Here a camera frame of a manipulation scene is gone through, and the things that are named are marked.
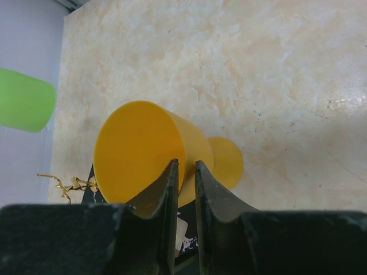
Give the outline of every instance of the yellow cup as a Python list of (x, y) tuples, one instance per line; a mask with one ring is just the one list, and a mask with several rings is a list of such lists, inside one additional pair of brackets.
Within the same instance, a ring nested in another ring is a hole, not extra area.
[(127, 202), (155, 181), (172, 159), (179, 161), (178, 207), (195, 199), (196, 161), (203, 160), (227, 188), (238, 182), (243, 170), (242, 155), (232, 142), (208, 140), (194, 124), (148, 101), (127, 103), (111, 114), (97, 138), (93, 166), (105, 200)]

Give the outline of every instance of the beige marble table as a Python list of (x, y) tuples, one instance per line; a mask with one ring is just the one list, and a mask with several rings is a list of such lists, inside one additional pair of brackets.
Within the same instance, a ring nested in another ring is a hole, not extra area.
[(365, 0), (88, 2), (65, 18), (52, 174), (85, 178), (108, 115), (149, 100), (237, 144), (233, 192), (247, 203), (367, 211), (366, 11)]

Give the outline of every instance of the white wall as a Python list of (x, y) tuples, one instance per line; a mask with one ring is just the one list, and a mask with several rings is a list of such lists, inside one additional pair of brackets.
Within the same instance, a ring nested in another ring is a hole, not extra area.
[[(0, 0), (0, 67), (48, 81), (56, 88), (64, 16), (50, 0)], [(47, 202), (52, 118), (40, 133), (0, 126), (0, 206)]]

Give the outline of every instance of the green object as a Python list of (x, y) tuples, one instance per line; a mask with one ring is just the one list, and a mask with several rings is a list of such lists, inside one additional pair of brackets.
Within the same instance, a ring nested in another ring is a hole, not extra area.
[(40, 132), (52, 116), (55, 101), (52, 84), (0, 68), (0, 125)]

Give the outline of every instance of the gold figurine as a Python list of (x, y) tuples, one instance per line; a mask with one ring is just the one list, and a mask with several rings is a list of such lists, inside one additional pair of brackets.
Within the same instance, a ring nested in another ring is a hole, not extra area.
[(69, 191), (85, 191), (87, 189), (87, 186), (89, 186), (94, 193), (98, 191), (98, 185), (96, 182), (96, 178), (94, 176), (91, 177), (90, 180), (87, 182), (75, 176), (74, 178), (71, 179), (71, 182), (73, 183), (73, 185), (70, 185), (70, 186), (64, 186), (62, 181), (58, 177), (53, 176), (53, 175), (37, 174), (37, 176), (45, 176), (47, 178), (57, 180), (57, 184), (55, 187), (60, 188), (63, 191), (63, 194), (61, 195), (61, 197), (68, 199), (69, 205), (71, 204), (71, 198), (68, 195)]

